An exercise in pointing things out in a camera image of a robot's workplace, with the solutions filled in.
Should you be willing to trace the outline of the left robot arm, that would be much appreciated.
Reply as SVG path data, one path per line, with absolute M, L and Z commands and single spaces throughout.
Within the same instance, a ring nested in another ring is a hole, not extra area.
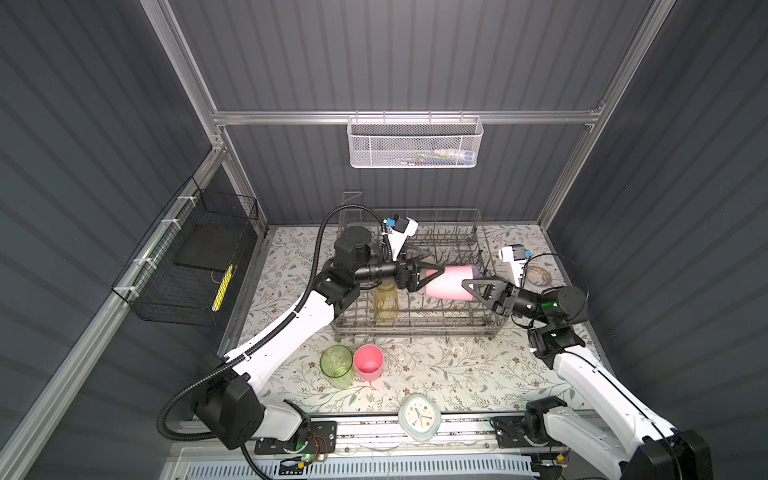
M 354 304 L 365 288 L 391 279 L 400 290 L 417 292 L 441 276 L 442 266 L 415 258 L 403 259 L 406 241 L 418 230 L 408 216 L 370 214 L 379 230 L 350 227 L 335 240 L 334 254 L 321 259 L 322 241 L 330 220 L 347 210 L 341 205 L 321 221 L 310 275 L 302 295 L 275 321 L 248 342 L 223 356 L 208 355 L 198 380 L 174 394 L 161 408 L 156 429 L 175 442 L 219 440 L 227 449 L 243 449 L 253 438 L 301 449 L 310 435 L 311 420 L 294 402 L 262 402 L 266 382 L 295 350 Z

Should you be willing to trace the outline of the green transparent cup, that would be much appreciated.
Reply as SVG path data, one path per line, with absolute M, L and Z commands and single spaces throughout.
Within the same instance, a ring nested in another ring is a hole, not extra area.
M 339 389 L 353 382 L 353 353 L 344 345 L 333 345 L 323 351 L 320 369 L 329 383 Z

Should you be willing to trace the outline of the pink cup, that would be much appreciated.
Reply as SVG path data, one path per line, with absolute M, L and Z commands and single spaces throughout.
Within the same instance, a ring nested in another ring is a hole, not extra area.
M 381 377 L 383 364 L 383 352 L 373 344 L 359 347 L 353 356 L 353 365 L 359 376 L 366 382 L 373 382 Z
M 479 278 L 481 272 L 475 265 L 450 266 L 424 288 L 430 298 L 448 301 L 472 301 L 473 296 L 463 286 L 464 280 Z

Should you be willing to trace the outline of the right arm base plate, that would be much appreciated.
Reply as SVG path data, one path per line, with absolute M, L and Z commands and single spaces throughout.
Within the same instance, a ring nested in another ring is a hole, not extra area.
M 540 445 L 534 419 L 527 414 L 495 416 L 489 420 L 489 423 L 501 448 Z

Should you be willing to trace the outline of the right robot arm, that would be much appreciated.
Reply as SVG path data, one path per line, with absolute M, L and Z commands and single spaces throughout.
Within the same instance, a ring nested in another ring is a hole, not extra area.
M 603 431 L 553 396 L 531 401 L 523 421 L 537 444 L 559 442 L 608 479 L 711 479 L 712 455 L 698 433 L 681 431 L 640 401 L 587 349 L 572 324 L 586 314 L 575 286 L 545 293 L 501 277 L 467 279 L 462 287 L 486 308 L 534 322 L 528 341 L 536 358 L 581 395 L 608 426 Z

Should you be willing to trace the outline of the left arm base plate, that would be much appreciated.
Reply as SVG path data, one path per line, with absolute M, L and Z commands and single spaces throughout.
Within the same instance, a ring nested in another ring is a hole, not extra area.
M 298 432 L 289 440 L 258 439 L 253 453 L 256 455 L 333 453 L 336 449 L 337 430 L 338 423 L 336 421 L 312 419 L 310 423 L 302 424 Z

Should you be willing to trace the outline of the yellow transparent cup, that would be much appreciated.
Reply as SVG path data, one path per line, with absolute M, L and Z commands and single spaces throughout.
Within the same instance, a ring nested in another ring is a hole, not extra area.
M 377 322 L 390 322 L 399 315 L 398 288 L 394 280 L 383 280 L 373 293 L 373 312 Z

